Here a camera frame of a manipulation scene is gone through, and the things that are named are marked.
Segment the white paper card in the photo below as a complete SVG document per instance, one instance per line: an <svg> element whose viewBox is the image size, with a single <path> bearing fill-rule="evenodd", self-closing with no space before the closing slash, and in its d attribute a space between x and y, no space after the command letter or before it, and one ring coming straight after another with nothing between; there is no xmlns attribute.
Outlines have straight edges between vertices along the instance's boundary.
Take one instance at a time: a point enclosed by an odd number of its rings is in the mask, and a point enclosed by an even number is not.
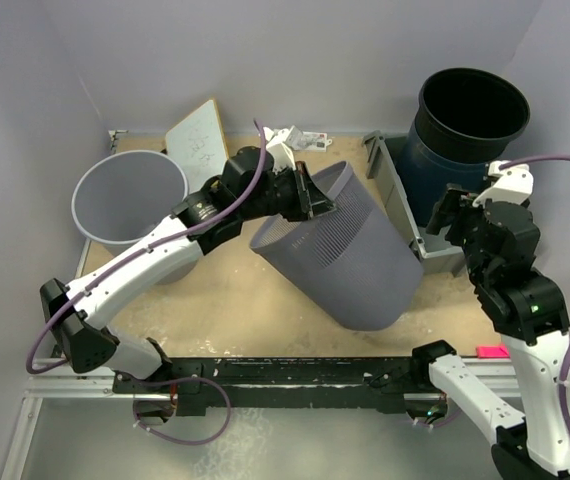
<svg viewBox="0 0 570 480"><path fill-rule="evenodd" d="M293 151L325 152L333 140L324 132L304 131L292 125L285 144Z"/></svg>

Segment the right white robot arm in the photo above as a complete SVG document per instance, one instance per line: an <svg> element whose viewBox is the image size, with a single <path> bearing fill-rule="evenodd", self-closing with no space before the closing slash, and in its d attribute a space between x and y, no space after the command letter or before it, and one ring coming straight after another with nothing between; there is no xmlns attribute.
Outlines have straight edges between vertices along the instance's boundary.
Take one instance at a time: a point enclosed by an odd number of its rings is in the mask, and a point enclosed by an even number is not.
<svg viewBox="0 0 570 480"><path fill-rule="evenodd" d="M570 479L570 320L559 286L533 265L540 230L525 200L484 203L448 185L428 233L462 249L483 312L507 347L523 408L468 372L445 341L412 352L411 383L445 393L481 431L504 479Z"/></svg>

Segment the grey slotted square bin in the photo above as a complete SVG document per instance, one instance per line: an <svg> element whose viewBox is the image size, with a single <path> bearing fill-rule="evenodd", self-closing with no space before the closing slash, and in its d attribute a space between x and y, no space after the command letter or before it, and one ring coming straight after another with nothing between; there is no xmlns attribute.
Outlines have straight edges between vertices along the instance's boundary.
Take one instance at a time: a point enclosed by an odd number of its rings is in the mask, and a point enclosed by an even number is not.
<svg viewBox="0 0 570 480"><path fill-rule="evenodd" d="M408 309L421 262L345 161L312 177L336 204L314 220L268 218L251 250L343 327L378 331Z"/></svg>

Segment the dark blue round bin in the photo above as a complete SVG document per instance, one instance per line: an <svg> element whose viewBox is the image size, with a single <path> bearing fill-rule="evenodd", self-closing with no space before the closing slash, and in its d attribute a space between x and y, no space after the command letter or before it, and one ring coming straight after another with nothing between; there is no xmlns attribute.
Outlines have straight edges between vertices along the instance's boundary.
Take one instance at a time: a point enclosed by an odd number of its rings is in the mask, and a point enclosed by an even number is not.
<svg viewBox="0 0 570 480"><path fill-rule="evenodd" d="M425 227L447 185L479 191L485 164L498 159L523 133L530 108L513 84L472 68L432 74L418 100L394 163L414 221Z"/></svg>

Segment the pink tape marker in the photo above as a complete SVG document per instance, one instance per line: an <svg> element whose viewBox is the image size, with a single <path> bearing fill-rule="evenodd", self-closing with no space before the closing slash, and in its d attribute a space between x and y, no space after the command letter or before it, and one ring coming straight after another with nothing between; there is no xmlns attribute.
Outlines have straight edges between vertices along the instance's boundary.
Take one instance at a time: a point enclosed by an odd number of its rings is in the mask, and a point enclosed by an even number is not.
<svg viewBox="0 0 570 480"><path fill-rule="evenodd" d="M479 359L507 359L510 357L508 349L502 344L477 346L476 355Z"/></svg>

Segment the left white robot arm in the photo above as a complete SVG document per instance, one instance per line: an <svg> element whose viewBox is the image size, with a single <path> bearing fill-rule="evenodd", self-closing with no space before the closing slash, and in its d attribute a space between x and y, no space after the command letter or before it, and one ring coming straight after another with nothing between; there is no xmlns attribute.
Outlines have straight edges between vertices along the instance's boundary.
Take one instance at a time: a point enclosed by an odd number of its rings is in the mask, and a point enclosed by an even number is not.
<svg viewBox="0 0 570 480"><path fill-rule="evenodd" d="M135 298L173 274L185 274L204 256L238 237L245 222L274 215L314 220L335 202L314 182L306 164L277 168L264 148L244 147L171 210L150 233L103 267L69 283L40 288L48 332L77 374L99 367L128 374L149 392L167 387L171 362L151 338L129 338L110 323Z"/></svg>

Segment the smooth lavender round bin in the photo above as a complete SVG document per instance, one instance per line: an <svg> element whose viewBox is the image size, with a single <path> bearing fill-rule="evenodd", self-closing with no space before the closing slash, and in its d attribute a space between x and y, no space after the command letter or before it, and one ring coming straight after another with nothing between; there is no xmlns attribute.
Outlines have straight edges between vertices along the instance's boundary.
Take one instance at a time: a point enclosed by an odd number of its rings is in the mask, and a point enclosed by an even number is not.
<svg viewBox="0 0 570 480"><path fill-rule="evenodd" d="M189 193L167 155L132 150L109 156L77 183L71 212L78 230L117 256L149 234Z"/></svg>

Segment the grey plastic crate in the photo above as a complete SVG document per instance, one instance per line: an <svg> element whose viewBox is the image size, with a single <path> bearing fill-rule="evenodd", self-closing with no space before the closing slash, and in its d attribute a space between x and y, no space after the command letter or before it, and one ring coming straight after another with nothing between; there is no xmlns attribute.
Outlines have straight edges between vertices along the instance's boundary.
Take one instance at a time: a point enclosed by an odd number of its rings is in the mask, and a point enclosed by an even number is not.
<svg viewBox="0 0 570 480"><path fill-rule="evenodd" d="M424 272L460 276L465 270L464 255L459 247L452 246L445 240L447 230L442 230L436 236L429 235L414 219L394 165L394 159L404 143L404 135L390 136L380 131L365 135L362 144L368 155L366 177L374 181L390 222L422 263Z"/></svg>

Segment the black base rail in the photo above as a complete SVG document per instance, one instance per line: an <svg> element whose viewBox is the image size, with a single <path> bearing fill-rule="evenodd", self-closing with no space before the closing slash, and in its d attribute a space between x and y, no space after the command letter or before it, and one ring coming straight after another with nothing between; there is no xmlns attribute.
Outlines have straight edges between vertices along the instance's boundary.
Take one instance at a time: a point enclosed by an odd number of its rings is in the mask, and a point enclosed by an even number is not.
<svg viewBox="0 0 570 480"><path fill-rule="evenodd" d="M169 371L146 381L118 372L117 394L165 394L176 388L178 416L203 416L209 408L368 409L406 411L406 399L435 395L428 366L456 350L439 340L392 357L174 357Z"/></svg>

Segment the small whiteboard wooden frame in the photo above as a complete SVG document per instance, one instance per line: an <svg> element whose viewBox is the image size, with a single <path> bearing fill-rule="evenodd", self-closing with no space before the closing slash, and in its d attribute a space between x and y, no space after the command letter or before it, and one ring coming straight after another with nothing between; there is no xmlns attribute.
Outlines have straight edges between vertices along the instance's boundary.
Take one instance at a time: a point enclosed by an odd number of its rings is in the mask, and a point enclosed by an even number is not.
<svg viewBox="0 0 570 480"><path fill-rule="evenodd" d="M167 155L183 170L189 192L219 175L228 159L217 103L209 99L165 134Z"/></svg>

